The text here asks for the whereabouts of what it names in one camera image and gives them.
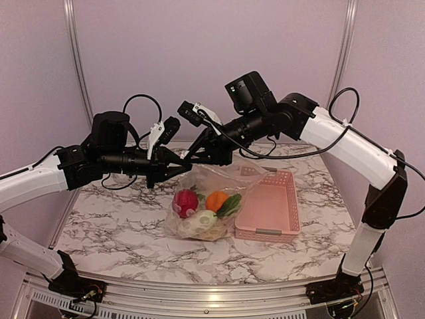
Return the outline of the dark red toy fruit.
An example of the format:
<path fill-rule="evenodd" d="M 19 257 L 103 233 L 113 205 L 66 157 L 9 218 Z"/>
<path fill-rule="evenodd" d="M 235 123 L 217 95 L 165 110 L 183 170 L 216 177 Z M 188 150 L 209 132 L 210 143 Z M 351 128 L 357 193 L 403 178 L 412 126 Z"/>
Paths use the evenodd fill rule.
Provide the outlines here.
<path fill-rule="evenodd" d="M 197 194 L 191 189 L 178 191 L 172 201 L 173 211 L 182 219 L 193 215 L 198 206 L 199 200 Z"/>

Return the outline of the orange toy fruit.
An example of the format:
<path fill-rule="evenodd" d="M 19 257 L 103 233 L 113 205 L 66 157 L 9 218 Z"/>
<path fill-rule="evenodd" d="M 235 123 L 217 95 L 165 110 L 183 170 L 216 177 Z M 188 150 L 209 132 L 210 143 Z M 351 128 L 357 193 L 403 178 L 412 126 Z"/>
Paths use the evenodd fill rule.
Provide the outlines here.
<path fill-rule="evenodd" d="M 205 207 L 207 210 L 217 212 L 228 198 L 229 195 L 225 192 L 212 192 L 206 199 Z"/>

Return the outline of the clear zip top bag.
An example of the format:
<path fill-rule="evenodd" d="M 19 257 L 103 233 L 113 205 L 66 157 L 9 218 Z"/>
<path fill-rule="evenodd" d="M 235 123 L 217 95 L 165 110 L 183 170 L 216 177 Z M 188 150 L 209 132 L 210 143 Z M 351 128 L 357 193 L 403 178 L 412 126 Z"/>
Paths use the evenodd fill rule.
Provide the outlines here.
<path fill-rule="evenodd" d="M 179 178 L 163 226 L 176 239 L 216 241 L 228 235 L 254 187 L 268 172 L 246 160 L 200 164 Z"/>

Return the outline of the white long toy vegetable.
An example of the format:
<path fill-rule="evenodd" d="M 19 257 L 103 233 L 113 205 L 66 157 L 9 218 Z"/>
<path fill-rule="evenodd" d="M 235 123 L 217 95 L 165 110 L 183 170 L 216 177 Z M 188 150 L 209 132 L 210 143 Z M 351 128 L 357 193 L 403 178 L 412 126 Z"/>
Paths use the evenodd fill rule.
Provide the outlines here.
<path fill-rule="evenodd" d="M 184 219 L 178 226 L 178 234 L 182 237 L 193 237 L 209 230 L 217 221 L 216 213 L 211 210 L 198 211 Z"/>

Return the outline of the pink plastic basket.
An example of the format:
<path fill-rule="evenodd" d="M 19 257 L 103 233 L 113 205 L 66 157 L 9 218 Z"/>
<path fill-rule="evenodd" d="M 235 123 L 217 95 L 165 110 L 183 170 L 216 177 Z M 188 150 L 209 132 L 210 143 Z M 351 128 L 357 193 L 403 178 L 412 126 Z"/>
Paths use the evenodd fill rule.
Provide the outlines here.
<path fill-rule="evenodd" d="M 237 239 L 291 243 L 301 232 L 293 173 L 264 176 L 248 193 L 234 225 Z"/>

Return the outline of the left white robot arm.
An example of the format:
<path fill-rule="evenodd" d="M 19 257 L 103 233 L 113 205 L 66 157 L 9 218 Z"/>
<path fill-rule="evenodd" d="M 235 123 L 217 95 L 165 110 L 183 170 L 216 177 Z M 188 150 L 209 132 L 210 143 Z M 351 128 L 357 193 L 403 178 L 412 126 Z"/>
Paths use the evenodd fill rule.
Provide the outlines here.
<path fill-rule="evenodd" d="M 121 151 L 89 150 L 70 146 L 50 154 L 38 165 L 29 165 L 1 176 L 1 211 L 38 197 L 72 191 L 109 173 L 142 175 L 147 187 L 189 171 L 192 165 L 167 148 L 160 147 L 148 156 L 146 151 L 124 148 Z M 59 287 L 71 296 L 84 290 L 84 281 L 76 275 L 72 261 L 59 251 L 42 245 L 1 223 L 1 256 L 57 279 Z"/>

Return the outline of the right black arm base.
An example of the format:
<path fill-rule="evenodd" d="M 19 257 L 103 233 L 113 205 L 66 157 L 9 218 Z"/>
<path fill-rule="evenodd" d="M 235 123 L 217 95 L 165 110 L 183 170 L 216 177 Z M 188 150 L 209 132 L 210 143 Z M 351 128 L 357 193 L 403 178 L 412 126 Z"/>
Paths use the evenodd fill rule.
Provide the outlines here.
<path fill-rule="evenodd" d="M 360 295 L 364 291 L 361 279 L 349 276 L 309 283 L 305 295 L 311 304 L 320 304 Z"/>

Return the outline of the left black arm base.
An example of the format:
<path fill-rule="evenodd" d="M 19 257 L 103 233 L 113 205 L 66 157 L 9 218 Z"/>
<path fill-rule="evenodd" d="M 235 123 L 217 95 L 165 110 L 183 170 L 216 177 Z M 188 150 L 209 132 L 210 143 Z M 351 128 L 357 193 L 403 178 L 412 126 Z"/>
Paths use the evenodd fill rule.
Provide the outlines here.
<path fill-rule="evenodd" d="M 106 283 L 101 280 L 80 277 L 79 275 L 61 274 L 52 279 L 48 289 L 81 302 L 91 300 L 99 303 L 104 297 Z"/>

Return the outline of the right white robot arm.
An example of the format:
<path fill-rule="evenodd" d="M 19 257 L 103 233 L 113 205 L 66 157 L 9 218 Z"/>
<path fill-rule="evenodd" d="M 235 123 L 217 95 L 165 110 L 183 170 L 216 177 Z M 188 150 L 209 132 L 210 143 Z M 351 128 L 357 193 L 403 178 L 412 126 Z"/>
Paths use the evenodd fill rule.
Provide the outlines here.
<path fill-rule="evenodd" d="M 192 163 L 228 165 L 232 153 L 260 138 L 284 134 L 327 152 L 360 173 L 369 182 L 365 210 L 351 247 L 341 262 L 341 274 L 329 283 L 329 292 L 344 297 L 355 286 L 368 258 L 385 231 L 397 219 L 408 182 L 403 153 L 390 152 L 369 141 L 350 122 L 336 119 L 308 97 L 291 93 L 277 101 L 271 92 L 243 101 L 234 99 L 239 118 L 222 124 L 202 104 L 184 101 L 178 113 L 192 125 L 207 128 L 183 159 Z"/>

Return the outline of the front aluminium frame rail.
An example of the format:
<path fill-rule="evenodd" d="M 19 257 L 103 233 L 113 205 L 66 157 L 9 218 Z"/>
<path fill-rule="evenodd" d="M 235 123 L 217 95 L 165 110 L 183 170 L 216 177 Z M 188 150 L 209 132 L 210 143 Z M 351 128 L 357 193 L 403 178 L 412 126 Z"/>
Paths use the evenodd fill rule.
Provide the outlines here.
<path fill-rule="evenodd" d="M 341 300 L 311 304 L 306 295 L 310 279 L 260 284 L 183 284 L 114 278 L 83 272 L 105 282 L 97 304 L 72 304 L 51 292 L 39 274 L 25 274 L 10 318 L 329 318 Z"/>

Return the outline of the left aluminium frame post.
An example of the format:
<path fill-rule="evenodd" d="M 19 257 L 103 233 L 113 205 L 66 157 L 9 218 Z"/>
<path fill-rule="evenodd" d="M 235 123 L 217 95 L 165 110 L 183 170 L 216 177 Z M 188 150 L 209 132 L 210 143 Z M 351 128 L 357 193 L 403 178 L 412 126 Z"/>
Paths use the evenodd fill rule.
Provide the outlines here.
<path fill-rule="evenodd" d="M 86 77 L 84 74 L 84 66 L 83 66 L 82 55 L 80 51 L 80 43 L 78 40 L 78 30 L 77 30 L 77 24 L 76 24 L 74 2 L 73 0 L 64 0 L 63 5 L 64 5 L 64 16 L 66 21 L 68 38 L 70 43 L 70 51 L 72 55 L 72 61 L 74 65 L 78 89 L 81 96 L 85 117 L 87 119 L 88 125 L 91 126 L 94 119 L 94 111 L 93 111 L 92 103 L 90 100 L 90 94 L 89 94 L 87 83 L 86 83 Z"/>

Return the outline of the aluminium frame post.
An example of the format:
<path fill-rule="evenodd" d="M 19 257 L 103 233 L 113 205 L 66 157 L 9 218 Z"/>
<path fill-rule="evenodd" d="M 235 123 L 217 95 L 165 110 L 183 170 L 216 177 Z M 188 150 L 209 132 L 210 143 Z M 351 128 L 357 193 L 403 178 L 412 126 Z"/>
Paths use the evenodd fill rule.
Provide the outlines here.
<path fill-rule="evenodd" d="M 78 30 L 77 30 L 77 24 L 76 24 L 74 2 L 73 0 L 64 0 L 63 5 L 64 5 L 64 16 L 66 21 L 68 38 L 70 43 L 70 51 L 72 55 L 72 61 L 74 65 L 78 89 L 81 96 L 85 117 L 87 119 L 88 125 L 91 126 L 94 119 L 94 111 L 93 111 L 92 103 L 90 100 L 90 94 L 89 94 L 87 83 L 86 83 L 86 77 L 84 74 L 84 66 L 83 66 L 82 55 L 80 51 L 80 43 L 78 40 Z"/>
<path fill-rule="evenodd" d="M 343 36 L 327 104 L 330 104 L 334 95 L 336 95 L 336 93 L 339 91 L 339 87 L 341 85 L 345 69 L 347 67 L 355 33 L 355 20 L 357 15 L 358 4 L 359 2 L 357 0 L 349 0 L 347 2 L 345 20 L 343 25 Z"/>

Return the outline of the right aluminium frame post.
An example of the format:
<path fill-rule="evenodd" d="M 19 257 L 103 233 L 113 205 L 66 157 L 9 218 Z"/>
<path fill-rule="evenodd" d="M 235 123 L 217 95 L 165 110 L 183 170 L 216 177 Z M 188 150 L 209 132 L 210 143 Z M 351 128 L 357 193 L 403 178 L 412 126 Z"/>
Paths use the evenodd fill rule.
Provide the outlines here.
<path fill-rule="evenodd" d="M 359 2 L 357 0 L 349 0 L 347 2 L 345 20 L 343 25 L 343 36 L 327 104 L 330 104 L 334 95 L 336 95 L 336 93 L 339 91 L 339 87 L 341 85 L 345 69 L 347 67 L 355 33 L 355 20 L 357 15 L 358 4 Z"/>

